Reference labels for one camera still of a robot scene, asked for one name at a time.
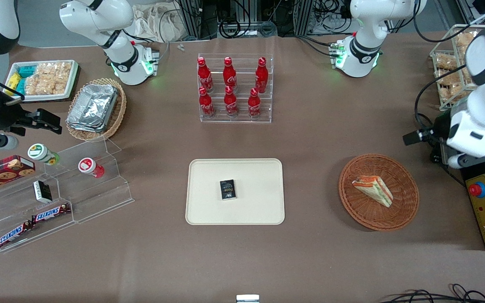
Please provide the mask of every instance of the round wicker basket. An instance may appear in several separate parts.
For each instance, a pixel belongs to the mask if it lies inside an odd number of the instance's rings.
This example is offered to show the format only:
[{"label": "round wicker basket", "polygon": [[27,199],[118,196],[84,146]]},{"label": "round wicker basket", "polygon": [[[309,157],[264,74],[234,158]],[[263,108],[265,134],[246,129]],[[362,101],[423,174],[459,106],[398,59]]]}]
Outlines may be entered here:
[{"label": "round wicker basket", "polygon": [[[377,175],[392,192],[391,207],[385,207],[356,189],[352,182],[360,175]],[[392,231],[408,225],[418,210],[419,194],[410,173],[396,160],[378,154],[355,157],[340,174],[338,189],[345,209],[360,224],[378,231]]]},{"label": "round wicker basket", "polygon": [[[69,132],[74,138],[80,139],[80,140],[92,140],[94,138],[104,136],[106,138],[110,138],[115,134],[119,126],[121,125],[121,122],[123,121],[123,116],[125,115],[125,110],[127,109],[127,96],[125,96],[125,92],[123,91],[123,88],[117,81],[112,80],[112,79],[96,79],[88,84],[100,84],[100,85],[112,85],[115,88],[117,88],[117,99],[115,100],[115,106],[112,111],[112,115],[109,117],[108,121],[108,128],[106,128],[106,131],[103,133],[93,133],[93,132],[85,132],[83,130],[77,130],[74,128],[69,127],[69,124],[67,124],[67,129],[69,129]],[[69,113],[71,112],[72,108],[75,105],[77,96],[80,94],[80,92],[85,88],[85,85],[80,88],[80,90],[75,94],[75,97],[72,100],[71,106],[69,108]]]}]

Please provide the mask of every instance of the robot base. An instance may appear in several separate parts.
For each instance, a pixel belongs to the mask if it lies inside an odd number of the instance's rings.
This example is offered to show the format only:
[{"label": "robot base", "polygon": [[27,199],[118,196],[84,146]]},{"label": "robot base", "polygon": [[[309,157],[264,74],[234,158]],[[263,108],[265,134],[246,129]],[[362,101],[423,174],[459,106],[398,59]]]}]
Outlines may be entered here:
[{"label": "robot base", "polygon": [[138,50],[138,60],[129,71],[118,71],[112,64],[115,75],[126,85],[138,85],[158,71],[158,52],[144,48],[140,44],[134,46]]},{"label": "robot base", "polygon": [[377,53],[373,59],[368,57],[369,61],[367,63],[360,63],[350,49],[350,44],[353,38],[353,36],[349,36],[344,40],[338,40],[336,43],[329,46],[329,54],[331,56],[330,62],[333,65],[333,69],[341,69],[348,76],[364,77],[370,73],[375,65],[377,65],[379,53]]}]

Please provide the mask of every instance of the clear acrylic display stand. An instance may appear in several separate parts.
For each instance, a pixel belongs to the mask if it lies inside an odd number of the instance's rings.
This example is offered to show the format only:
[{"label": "clear acrylic display stand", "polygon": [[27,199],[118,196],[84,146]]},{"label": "clear acrylic display stand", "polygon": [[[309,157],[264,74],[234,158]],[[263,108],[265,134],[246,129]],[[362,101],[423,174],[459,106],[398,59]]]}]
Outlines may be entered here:
[{"label": "clear acrylic display stand", "polygon": [[[16,249],[49,234],[103,215],[108,211],[134,201],[127,181],[119,174],[114,154],[121,149],[104,137],[86,141],[60,151],[60,162],[49,166],[36,162],[40,175],[12,184],[0,190],[0,237],[21,223],[31,220],[32,215],[42,213],[58,205],[69,203],[71,213],[37,223],[10,243],[0,248],[1,252]],[[94,178],[77,169],[78,162],[93,158],[104,167],[104,175]],[[45,204],[35,199],[33,182],[41,180],[50,186],[53,202]]]},{"label": "clear acrylic display stand", "polygon": [[[212,73],[213,91],[209,93],[212,98],[216,115],[212,118],[203,116],[200,107],[200,120],[205,123],[271,123],[273,119],[273,71],[274,60],[272,54],[199,54],[198,57],[205,58],[207,66]],[[233,67],[237,71],[237,108],[239,115],[237,117],[228,117],[226,106],[224,104],[225,85],[224,85],[224,58],[231,57],[233,60]],[[267,89],[263,94],[259,94],[261,98],[261,115],[256,120],[251,120],[248,115],[248,98],[250,97],[250,90],[256,86],[256,69],[258,68],[258,59],[265,57],[267,59],[267,69],[269,71],[269,78],[267,81]],[[198,81],[198,88],[200,88],[200,79],[196,76]]]}]

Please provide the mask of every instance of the red cap bottle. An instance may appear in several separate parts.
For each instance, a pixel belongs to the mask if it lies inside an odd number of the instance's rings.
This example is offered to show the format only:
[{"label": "red cap bottle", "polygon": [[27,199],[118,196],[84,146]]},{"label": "red cap bottle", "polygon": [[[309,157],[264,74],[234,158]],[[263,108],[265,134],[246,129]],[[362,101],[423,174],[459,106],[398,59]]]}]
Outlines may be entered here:
[{"label": "red cap bottle", "polygon": [[265,57],[261,57],[258,60],[258,69],[256,69],[256,88],[258,89],[258,93],[263,94],[267,90],[268,79],[267,60]]},{"label": "red cap bottle", "polygon": [[207,119],[214,117],[215,111],[212,105],[211,96],[207,94],[207,89],[200,87],[200,107],[202,108],[203,116]]},{"label": "red cap bottle", "polygon": [[208,92],[212,91],[212,74],[211,70],[205,63],[205,58],[198,58],[198,77],[200,77],[200,83]]},{"label": "red cap bottle", "polygon": [[250,98],[248,98],[248,114],[252,120],[259,119],[259,115],[261,115],[261,99],[258,96],[258,90],[256,88],[250,90]]},{"label": "red cap bottle", "polygon": [[231,57],[224,58],[224,84],[237,92],[237,72],[233,68]]},{"label": "red cap bottle", "polygon": [[224,96],[224,103],[226,104],[227,116],[234,118],[239,115],[239,109],[237,109],[237,97],[233,94],[233,87],[226,86],[226,95]]}]

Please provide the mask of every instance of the brown tablecloth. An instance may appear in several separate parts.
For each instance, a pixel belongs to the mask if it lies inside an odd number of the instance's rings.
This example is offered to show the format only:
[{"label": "brown tablecloth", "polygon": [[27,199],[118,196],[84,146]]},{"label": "brown tablecloth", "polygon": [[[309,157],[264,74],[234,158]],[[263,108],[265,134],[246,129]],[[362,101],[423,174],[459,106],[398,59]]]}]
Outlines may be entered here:
[{"label": "brown tablecloth", "polygon": [[[323,40],[335,40],[331,37]],[[429,162],[424,144],[403,146],[415,129],[413,102],[432,78],[433,47],[413,34],[389,35],[367,77],[331,69],[329,59],[294,38],[212,40],[172,45],[158,76],[125,86],[128,107],[113,136],[134,203],[0,254],[0,301],[377,302],[413,288],[450,294],[459,282],[485,293],[485,251],[464,189]],[[198,53],[273,53],[270,125],[212,125],[198,119]],[[13,61],[74,59],[81,86],[114,77],[99,47],[17,48]],[[421,111],[435,116],[432,87]],[[64,121],[68,102],[43,107]],[[27,130],[18,154],[43,142],[78,144]],[[363,153],[402,163],[420,190],[406,228],[371,232],[342,207],[337,181]],[[0,151],[0,159],[8,152]],[[185,221],[188,165],[202,158],[274,157],[282,161],[285,221],[279,226],[190,226]]]}]

